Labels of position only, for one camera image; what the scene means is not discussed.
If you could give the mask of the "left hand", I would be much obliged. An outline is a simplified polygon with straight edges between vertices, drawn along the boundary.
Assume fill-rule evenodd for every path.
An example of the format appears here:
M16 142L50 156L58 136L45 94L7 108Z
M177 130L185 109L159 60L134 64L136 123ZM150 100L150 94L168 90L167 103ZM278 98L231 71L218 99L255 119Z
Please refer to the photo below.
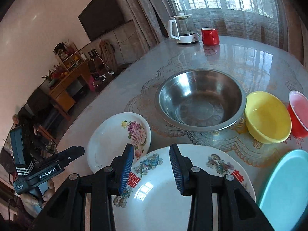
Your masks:
M52 179L47 181L48 189L44 192L41 197L35 196L31 193L24 193L20 195L20 199L23 203L25 211L36 218L40 213L41 209L46 205L46 203L55 194L55 186Z

